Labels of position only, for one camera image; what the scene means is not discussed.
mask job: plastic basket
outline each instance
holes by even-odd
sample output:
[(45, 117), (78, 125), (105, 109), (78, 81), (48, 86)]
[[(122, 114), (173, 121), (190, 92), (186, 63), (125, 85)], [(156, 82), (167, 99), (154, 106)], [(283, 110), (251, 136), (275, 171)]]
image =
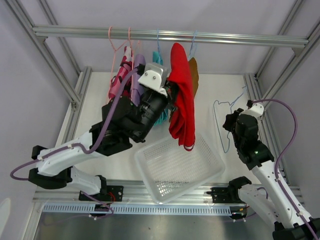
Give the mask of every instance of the plastic basket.
[(226, 166), (205, 135), (196, 133), (192, 151), (171, 136), (141, 148), (134, 155), (152, 199), (168, 203), (221, 175)]

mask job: perforated basket bottom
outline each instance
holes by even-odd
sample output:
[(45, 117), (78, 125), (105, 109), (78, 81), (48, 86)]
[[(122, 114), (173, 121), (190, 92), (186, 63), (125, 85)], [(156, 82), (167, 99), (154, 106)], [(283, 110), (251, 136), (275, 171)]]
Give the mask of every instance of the perforated basket bottom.
[(200, 133), (192, 151), (166, 138), (142, 148), (135, 155), (143, 181), (155, 202), (168, 202), (224, 171), (218, 153)]

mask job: black mounting plate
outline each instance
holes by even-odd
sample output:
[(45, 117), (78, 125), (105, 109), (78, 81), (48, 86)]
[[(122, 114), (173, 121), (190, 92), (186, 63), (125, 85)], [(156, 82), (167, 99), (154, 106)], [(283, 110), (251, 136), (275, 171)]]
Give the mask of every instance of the black mounting plate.
[(245, 204), (241, 200), (233, 200), (227, 187), (212, 187), (211, 192), (214, 204)]
[[(108, 194), (98, 193), (96, 195), (92, 195), (92, 197), (102, 202), (113, 202), (114, 201), (113, 197), (109, 195), (109, 193), (112, 193), (115, 197), (115, 202), (122, 202), (122, 198), (124, 195), (124, 186), (107, 185), (106, 191)], [(79, 201), (92, 201), (92, 200), (80, 192)]]

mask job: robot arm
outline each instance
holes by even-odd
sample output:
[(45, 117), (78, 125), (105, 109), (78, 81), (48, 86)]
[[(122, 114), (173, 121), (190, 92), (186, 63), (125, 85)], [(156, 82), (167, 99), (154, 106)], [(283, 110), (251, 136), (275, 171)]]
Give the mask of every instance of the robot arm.
[[(320, 218), (312, 218), (299, 203), (280, 173), (278, 179), (276, 178), (274, 157), (267, 146), (258, 140), (256, 118), (263, 114), (264, 107), (259, 103), (249, 104), (249, 106), (251, 108), (247, 110), (239, 108), (227, 115), (223, 127), (232, 133), (240, 160), (259, 179), (272, 202), (262, 197), (246, 177), (230, 181), (229, 192), (234, 194), (235, 199), (250, 205), (267, 224), (275, 227), (273, 232), (275, 240), (313, 239), (300, 216), (303, 215), (308, 220), (315, 232), (320, 230)], [(299, 213), (293, 208), (278, 181), (282, 182), (288, 196), (298, 206)]]
[(61, 189), (66, 186), (74, 187), (88, 195), (105, 196), (108, 194), (106, 179), (102, 176), (92, 176), (78, 170), (74, 165), (93, 158), (110, 156), (136, 143), (145, 142), (145, 137), (160, 117), (161, 113), (174, 104), (178, 86), (167, 81), (168, 71), (162, 65), (148, 63), (140, 67), (138, 74), (142, 75), (139, 82), (146, 87), (138, 106), (126, 96), (121, 96), (112, 119), (98, 148), (86, 154), (77, 144), (85, 149), (91, 149), (102, 132), (103, 125), (113, 104), (113, 99), (102, 107), (102, 121), (80, 137), (61, 146), (45, 149), (35, 146), (32, 158), (39, 159), (36, 168), (29, 172), (28, 180), (45, 189)]

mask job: white basket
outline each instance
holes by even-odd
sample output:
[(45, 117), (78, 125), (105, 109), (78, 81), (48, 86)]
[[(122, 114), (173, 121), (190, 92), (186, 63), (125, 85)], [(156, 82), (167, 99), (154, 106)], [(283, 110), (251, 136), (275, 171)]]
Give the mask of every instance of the white basket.
[(157, 204), (168, 203), (221, 175), (226, 166), (204, 134), (196, 133), (192, 151), (167, 137), (134, 155), (143, 182)]

